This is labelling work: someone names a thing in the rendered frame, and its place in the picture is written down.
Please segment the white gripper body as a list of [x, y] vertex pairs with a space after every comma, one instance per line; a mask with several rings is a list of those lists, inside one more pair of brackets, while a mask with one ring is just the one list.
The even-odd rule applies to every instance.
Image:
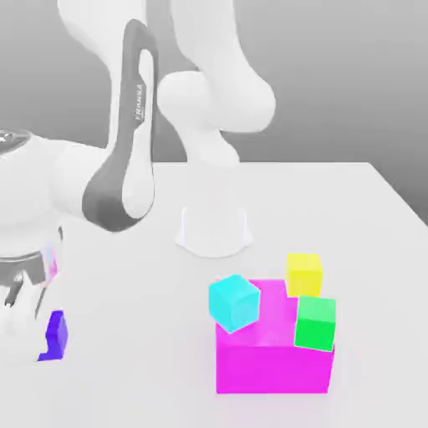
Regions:
[[23, 283], [11, 303], [7, 298], [13, 288], [0, 285], [0, 339], [15, 339], [33, 327], [36, 308], [45, 288], [42, 284]]

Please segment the small blue cube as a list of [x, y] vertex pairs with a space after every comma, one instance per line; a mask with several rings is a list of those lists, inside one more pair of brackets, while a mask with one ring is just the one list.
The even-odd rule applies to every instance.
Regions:
[[53, 311], [45, 332], [47, 351], [39, 355], [38, 361], [61, 360], [64, 357], [68, 336], [64, 311]]

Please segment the small cyan cube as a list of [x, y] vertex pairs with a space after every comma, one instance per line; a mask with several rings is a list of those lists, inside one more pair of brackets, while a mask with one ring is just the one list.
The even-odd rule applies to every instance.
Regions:
[[233, 274], [208, 286], [208, 313], [228, 334], [259, 320], [261, 291]]

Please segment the small yellow cube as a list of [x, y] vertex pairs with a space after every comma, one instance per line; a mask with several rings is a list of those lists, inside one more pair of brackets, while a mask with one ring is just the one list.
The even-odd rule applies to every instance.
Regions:
[[322, 279], [323, 269], [318, 254], [289, 253], [287, 255], [285, 283], [289, 297], [318, 297]]

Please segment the small green cube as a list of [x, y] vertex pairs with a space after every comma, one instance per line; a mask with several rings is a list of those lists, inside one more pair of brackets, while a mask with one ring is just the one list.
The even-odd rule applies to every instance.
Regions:
[[331, 352], [336, 329], [336, 301], [332, 298], [301, 296], [294, 344], [305, 349]]

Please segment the large magenta box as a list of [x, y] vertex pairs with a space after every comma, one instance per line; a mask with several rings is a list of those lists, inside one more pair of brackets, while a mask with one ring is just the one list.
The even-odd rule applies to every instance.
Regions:
[[252, 279], [261, 291], [259, 319], [229, 334], [216, 326], [219, 394], [325, 394], [334, 351], [297, 347], [298, 298], [282, 279]]

